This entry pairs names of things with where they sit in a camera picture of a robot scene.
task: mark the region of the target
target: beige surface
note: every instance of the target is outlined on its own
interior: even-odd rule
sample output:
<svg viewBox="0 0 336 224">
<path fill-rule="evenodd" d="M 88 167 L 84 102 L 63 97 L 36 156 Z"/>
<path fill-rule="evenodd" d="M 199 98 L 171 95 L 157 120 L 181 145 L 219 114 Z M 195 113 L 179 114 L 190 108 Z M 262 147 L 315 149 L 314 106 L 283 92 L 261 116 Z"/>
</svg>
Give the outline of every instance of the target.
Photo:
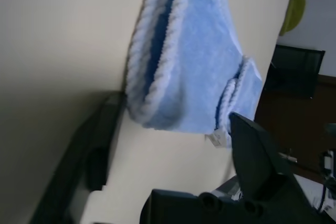
<svg viewBox="0 0 336 224">
<path fill-rule="evenodd" d="M 255 57 L 263 78 L 287 3 L 288 0 L 229 0 L 243 52 Z M 91 194 L 82 224 L 138 223 L 153 188 L 199 194 L 215 189 L 233 174 L 230 151 L 215 149 L 204 136 L 145 130 L 126 113 L 107 186 Z"/>
</svg>

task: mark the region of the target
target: white rope trim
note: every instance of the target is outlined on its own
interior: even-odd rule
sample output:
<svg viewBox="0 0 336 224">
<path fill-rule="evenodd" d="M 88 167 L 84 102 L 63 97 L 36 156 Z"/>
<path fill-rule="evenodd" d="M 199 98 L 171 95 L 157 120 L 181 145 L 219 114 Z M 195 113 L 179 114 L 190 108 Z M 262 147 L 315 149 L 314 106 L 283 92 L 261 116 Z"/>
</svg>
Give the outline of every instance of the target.
<svg viewBox="0 0 336 224">
<path fill-rule="evenodd" d="M 226 129 L 227 121 L 229 120 L 229 115 L 232 112 L 234 105 L 237 103 L 237 100 L 238 100 L 238 97 L 240 95 L 240 91 L 242 88 L 242 83 L 243 83 L 243 80 L 245 78 L 246 72 L 250 64 L 251 64 L 251 59 L 244 57 L 243 64 L 241 66 L 241 71 L 238 76 L 238 80 L 236 80 L 235 90 L 232 96 L 230 97 L 229 104 L 227 107 L 224 107 L 225 108 L 224 110 L 220 110 L 219 112 L 219 125 L 223 130 Z"/>
<path fill-rule="evenodd" d="M 165 12 L 167 0 L 145 0 L 129 50 L 126 93 L 128 106 L 133 112 L 144 99 L 144 73 L 150 58 L 151 41 L 159 16 Z"/>
<path fill-rule="evenodd" d="M 154 35 L 158 16 L 165 11 L 164 8 L 158 10 L 156 3 L 159 2 L 162 7 L 166 1 L 145 1 L 144 10 L 136 27 L 130 48 L 126 93 L 130 112 L 139 123 L 146 123 L 152 118 L 169 84 L 171 71 L 175 63 L 181 25 L 188 5 L 188 0 L 173 1 L 159 65 L 154 75 L 154 81 L 150 85 L 149 93 L 146 95 L 143 93 L 144 73 L 150 58 L 151 39 Z"/>
</svg>

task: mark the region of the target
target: black plastic part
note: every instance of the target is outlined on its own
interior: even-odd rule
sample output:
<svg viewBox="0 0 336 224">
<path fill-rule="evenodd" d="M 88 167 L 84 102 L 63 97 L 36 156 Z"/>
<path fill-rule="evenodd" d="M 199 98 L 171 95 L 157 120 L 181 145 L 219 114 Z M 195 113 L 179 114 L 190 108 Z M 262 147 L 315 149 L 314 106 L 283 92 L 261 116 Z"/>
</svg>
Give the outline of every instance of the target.
<svg viewBox="0 0 336 224">
<path fill-rule="evenodd" d="M 155 189 L 142 209 L 140 224 L 333 223 L 310 206 L 266 131 L 235 113 L 230 121 L 243 198 L 232 201 L 209 193 L 196 197 Z"/>
<path fill-rule="evenodd" d="M 118 135 L 124 101 L 123 93 L 113 92 L 76 130 L 30 224 L 71 223 L 67 209 L 83 174 L 87 175 L 90 191 L 100 190 L 105 185 L 108 152 L 113 137 Z"/>
</svg>

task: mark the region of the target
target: dark edge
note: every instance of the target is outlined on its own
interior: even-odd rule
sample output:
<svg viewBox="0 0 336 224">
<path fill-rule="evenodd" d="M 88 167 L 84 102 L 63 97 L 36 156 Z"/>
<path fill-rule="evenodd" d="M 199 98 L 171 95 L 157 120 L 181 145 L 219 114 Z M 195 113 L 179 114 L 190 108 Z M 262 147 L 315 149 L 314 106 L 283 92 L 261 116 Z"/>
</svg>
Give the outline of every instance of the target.
<svg viewBox="0 0 336 224">
<path fill-rule="evenodd" d="M 30 224 L 64 223 L 67 208 L 84 172 L 89 173 L 86 182 L 90 191 L 101 188 L 106 183 L 105 168 L 108 164 L 102 163 L 106 158 L 95 159 L 92 153 L 100 150 L 108 155 L 112 137 L 118 135 L 124 107 L 124 94 L 113 92 L 107 101 L 76 130 Z M 94 164 L 103 166 L 103 169 L 96 167 L 100 172 L 92 174 Z M 90 173 L 98 176 L 98 181 L 95 181 Z"/>
</svg>

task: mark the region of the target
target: towel hem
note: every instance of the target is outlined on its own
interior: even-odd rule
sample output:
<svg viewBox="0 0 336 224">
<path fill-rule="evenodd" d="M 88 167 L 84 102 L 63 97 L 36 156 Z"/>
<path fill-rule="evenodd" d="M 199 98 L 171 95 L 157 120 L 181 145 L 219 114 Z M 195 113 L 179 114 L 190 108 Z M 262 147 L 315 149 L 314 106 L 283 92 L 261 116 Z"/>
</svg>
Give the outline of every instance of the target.
<svg viewBox="0 0 336 224">
<path fill-rule="evenodd" d="M 181 33 L 181 24 L 185 16 L 185 9 L 188 0 L 174 0 L 172 12 L 169 15 L 169 24 L 166 31 L 162 53 L 158 68 L 154 74 L 154 81 L 151 83 L 148 94 L 143 92 L 144 73 L 150 59 L 151 39 L 154 36 L 154 28 L 158 16 L 165 10 L 156 10 L 158 6 L 151 0 L 146 0 L 141 18 L 136 26 L 132 39 L 132 46 L 129 53 L 128 75 L 126 93 L 128 105 L 133 119 L 141 124 L 147 123 L 158 109 L 165 90 L 169 84 L 171 72 L 177 51 L 177 42 Z M 151 25 L 150 19 L 156 18 Z"/>
</svg>

